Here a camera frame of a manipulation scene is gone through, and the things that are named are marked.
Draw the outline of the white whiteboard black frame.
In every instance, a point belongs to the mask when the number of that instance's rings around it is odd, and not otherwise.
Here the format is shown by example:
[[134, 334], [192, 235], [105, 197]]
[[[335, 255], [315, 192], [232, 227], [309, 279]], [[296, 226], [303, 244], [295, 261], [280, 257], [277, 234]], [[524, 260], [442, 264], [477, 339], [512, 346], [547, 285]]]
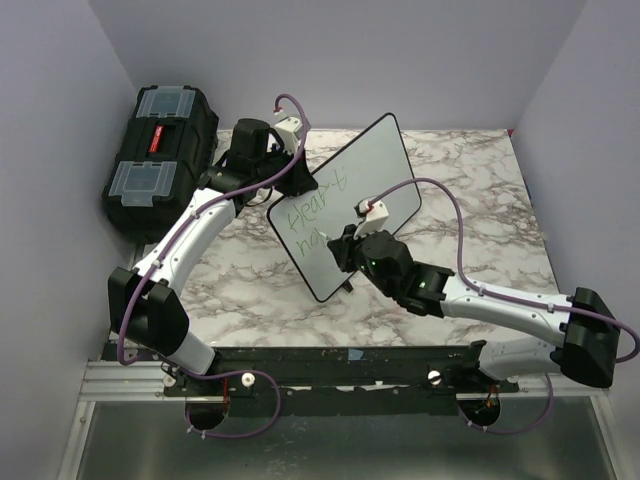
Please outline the white whiteboard black frame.
[[328, 300], [350, 276], [318, 232], [332, 239], [360, 219], [355, 206], [414, 176], [394, 114], [386, 113], [313, 172], [315, 191], [274, 202], [268, 221], [311, 295]]

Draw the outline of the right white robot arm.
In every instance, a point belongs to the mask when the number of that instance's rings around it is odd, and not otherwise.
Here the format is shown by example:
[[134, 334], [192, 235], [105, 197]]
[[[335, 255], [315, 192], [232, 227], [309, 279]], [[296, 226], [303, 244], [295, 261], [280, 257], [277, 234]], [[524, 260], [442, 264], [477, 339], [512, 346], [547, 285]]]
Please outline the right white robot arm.
[[523, 333], [485, 342], [464, 362], [460, 379], [480, 392], [514, 375], [560, 372], [594, 388], [613, 384], [620, 329], [598, 293], [578, 288], [569, 296], [493, 289], [444, 267], [414, 260], [409, 248], [383, 230], [357, 238], [352, 225], [327, 243], [338, 268], [362, 273], [384, 296], [418, 316], [482, 321]]

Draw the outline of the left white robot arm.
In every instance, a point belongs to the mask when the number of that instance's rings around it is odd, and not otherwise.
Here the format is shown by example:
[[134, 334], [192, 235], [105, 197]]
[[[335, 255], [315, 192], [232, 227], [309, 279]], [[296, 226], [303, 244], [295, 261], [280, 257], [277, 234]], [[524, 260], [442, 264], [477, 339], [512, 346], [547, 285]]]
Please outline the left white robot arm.
[[254, 199], [273, 188], [285, 197], [317, 189], [305, 158], [308, 121], [277, 111], [276, 122], [243, 118], [229, 148], [201, 176], [198, 186], [169, 232], [132, 269], [116, 268], [108, 279], [110, 329], [117, 334], [117, 358], [130, 340], [188, 370], [187, 382], [201, 395], [214, 393], [222, 380], [214, 349], [190, 330], [180, 302], [186, 281], [212, 241]]

